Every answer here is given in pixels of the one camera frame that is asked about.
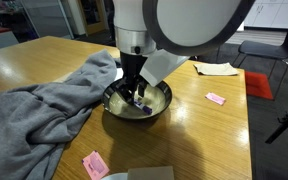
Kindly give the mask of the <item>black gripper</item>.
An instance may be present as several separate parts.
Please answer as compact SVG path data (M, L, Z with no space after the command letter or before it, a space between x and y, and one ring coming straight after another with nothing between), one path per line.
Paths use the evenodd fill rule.
M134 88L138 84L138 95L143 98L147 88L147 81L140 75L140 71L147 58L142 55L129 55L120 53L123 70L122 79L115 84L115 91L128 104L132 104L134 96L128 88Z

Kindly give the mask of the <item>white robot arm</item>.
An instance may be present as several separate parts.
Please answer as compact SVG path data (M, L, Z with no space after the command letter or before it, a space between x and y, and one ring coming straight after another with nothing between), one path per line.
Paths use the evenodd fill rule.
M189 57L226 42L255 0L113 0L123 78L115 89L131 104Z

